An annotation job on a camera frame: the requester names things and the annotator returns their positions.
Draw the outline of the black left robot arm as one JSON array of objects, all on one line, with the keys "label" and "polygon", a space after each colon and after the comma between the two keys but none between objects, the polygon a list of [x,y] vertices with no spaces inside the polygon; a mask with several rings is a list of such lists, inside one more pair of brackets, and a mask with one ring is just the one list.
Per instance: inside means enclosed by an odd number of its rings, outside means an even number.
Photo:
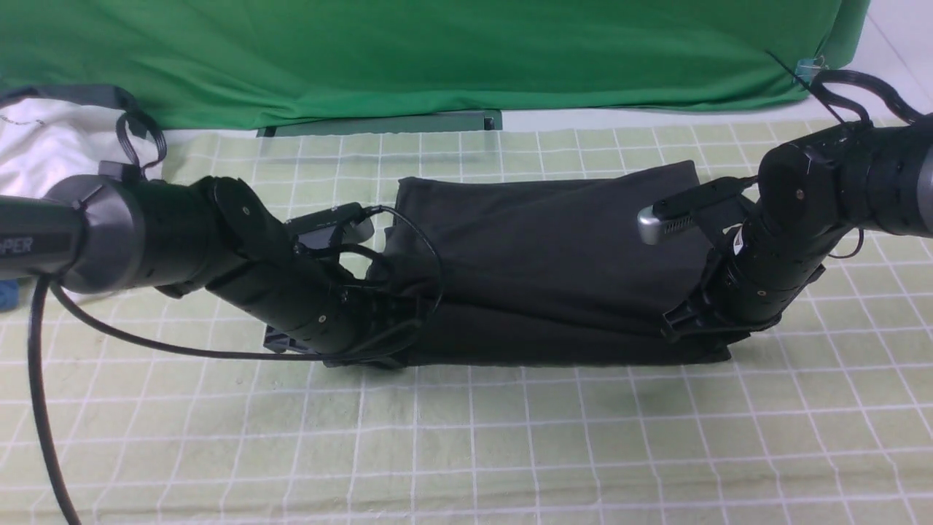
[{"label": "black left robot arm", "polygon": [[110,295],[136,288],[181,298],[204,289],[282,337],[278,356],[308,361],[393,358],[416,342],[439,300],[401,297],[340,265],[339,233],[308,246],[233,177],[148,179],[130,124],[60,101],[2,110],[2,279]]}]

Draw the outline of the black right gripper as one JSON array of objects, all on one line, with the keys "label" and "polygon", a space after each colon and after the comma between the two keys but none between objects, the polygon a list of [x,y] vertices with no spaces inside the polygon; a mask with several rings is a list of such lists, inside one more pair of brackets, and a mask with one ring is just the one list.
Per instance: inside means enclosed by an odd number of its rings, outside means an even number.
[{"label": "black right gripper", "polygon": [[700,288],[663,314],[663,338],[736,342],[773,326],[819,278],[822,263],[849,230],[844,224],[782,230],[763,211],[750,213],[730,231]]}]

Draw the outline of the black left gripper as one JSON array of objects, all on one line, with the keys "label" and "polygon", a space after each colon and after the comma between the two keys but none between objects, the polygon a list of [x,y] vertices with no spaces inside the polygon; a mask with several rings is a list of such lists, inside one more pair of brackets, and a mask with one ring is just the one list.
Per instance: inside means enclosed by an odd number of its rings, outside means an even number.
[{"label": "black left gripper", "polygon": [[429,312],[423,300],[344,285],[309,258],[245,262],[208,292],[267,325],[264,349],[322,362],[394,361]]}]

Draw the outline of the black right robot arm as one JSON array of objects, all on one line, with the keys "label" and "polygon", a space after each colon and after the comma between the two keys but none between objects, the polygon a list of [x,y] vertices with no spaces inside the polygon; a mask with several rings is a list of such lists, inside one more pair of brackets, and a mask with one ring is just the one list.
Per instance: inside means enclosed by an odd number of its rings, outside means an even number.
[{"label": "black right robot arm", "polygon": [[700,282],[664,315],[670,341],[736,342],[780,322],[851,230],[931,236],[931,123],[842,125],[771,149],[756,176],[717,177],[639,214],[646,244],[711,242]]}]

